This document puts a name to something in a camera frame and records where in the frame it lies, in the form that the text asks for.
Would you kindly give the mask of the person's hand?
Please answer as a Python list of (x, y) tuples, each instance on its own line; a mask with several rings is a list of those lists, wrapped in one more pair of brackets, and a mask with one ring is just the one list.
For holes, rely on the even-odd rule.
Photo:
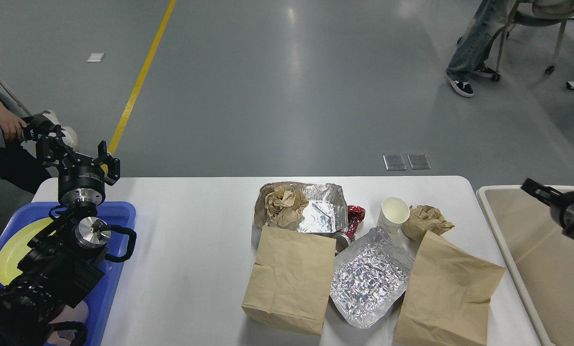
[(6, 109), (0, 101), (0, 127), (5, 141), (22, 140), (27, 123)]

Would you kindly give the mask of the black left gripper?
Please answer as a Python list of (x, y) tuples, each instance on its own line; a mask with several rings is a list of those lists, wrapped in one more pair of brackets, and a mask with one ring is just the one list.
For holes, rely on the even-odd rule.
[(105, 201), (105, 183), (113, 186), (120, 179), (120, 160), (108, 152), (105, 141), (98, 144), (95, 166), (81, 166), (80, 153), (61, 135), (39, 135), (35, 147), (43, 166), (58, 171), (58, 202), (65, 207), (80, 201), (101, 205)]

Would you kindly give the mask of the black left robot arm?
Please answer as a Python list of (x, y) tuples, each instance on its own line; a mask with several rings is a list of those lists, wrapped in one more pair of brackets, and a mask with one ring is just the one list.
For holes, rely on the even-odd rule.
[(137, 234), (98, 218), (105, 185), (120, 178), (120, 160), (104, 141), (96, 158), (74, 151), (60, 135), (41, 136), (37, 147), (41, 159), (58, 168), (62, 212), (27, 242), (30, 250), (17, 264), (21, 273), (0, 288), (0, 346), (43, 346), (62, 331), (72, 331), (70, 344), (82, 346), (86, 324), (56, 318), (91, 294), (104, 277), (103, 261), (131, 258)]

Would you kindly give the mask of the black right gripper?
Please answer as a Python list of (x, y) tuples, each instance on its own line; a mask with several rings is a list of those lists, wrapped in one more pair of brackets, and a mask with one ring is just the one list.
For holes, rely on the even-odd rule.
[(551, 217), (557, 225), (564, 229), (574, 226), (574, 191), (562, 193), (530, 178), (526, 178), (520, 188), (531, 197), (551, 207)]

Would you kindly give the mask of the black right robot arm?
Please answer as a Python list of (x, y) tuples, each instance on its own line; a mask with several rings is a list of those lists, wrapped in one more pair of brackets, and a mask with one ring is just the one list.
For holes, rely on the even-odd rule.
[(561, 192), (530, 178), (525, 179), (520, 188), (548, 206), (552, 220), (562, 229), (562, 235), (574, 241), (574, 191)]

